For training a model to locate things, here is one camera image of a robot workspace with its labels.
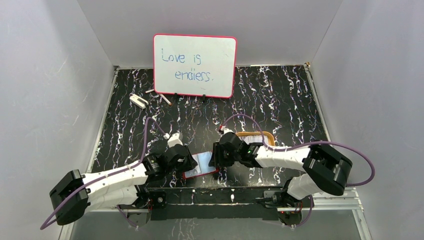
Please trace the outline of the tan oval card tray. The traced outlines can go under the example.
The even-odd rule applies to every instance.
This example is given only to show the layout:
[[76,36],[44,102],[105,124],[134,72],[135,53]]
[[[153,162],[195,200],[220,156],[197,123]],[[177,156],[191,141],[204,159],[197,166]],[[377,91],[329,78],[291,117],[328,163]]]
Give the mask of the tan oval card tray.
[[268,146],[275,146],[275,138],[274,136],[267,132],[267,131],[263,131],[263,133],[261,133],[260,131],[255,131],[255,132],[237,132],[236,135],[243,141],[245,141],[247,144],[251,144],[251,143],[262,143],[263,139],[264,142],[268,145]]

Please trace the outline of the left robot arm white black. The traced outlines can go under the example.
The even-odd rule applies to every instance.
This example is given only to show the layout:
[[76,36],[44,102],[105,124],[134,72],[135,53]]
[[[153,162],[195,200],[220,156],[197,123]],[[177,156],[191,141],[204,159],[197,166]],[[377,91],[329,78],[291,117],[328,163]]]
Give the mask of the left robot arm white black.
[[49,192],[53,213],[42,224],[68,225],[85,213],[103,207],[134,205],[144,208],[149,194],[138,186],[163,179],[172,172],[187,172],[198,166],[188,146],[176,144],[163,153],[152,153],[112,170],[97,173],[67,172]]

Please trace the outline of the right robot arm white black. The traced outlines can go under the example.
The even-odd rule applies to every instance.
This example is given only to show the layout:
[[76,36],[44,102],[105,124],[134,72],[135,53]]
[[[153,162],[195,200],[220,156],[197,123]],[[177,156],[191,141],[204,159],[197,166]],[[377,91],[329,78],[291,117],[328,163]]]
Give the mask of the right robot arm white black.
[[288,207],[295,207],[315,193],[343,195],[353,166],[350,159],[327,143],[275,147],[262,142],[246,143],[235,133],[227,132],[213,144],[209,166],[230,167],[235,162],[248,168],[302,171],[302,175],[288,180],[283,187],[281,199]]

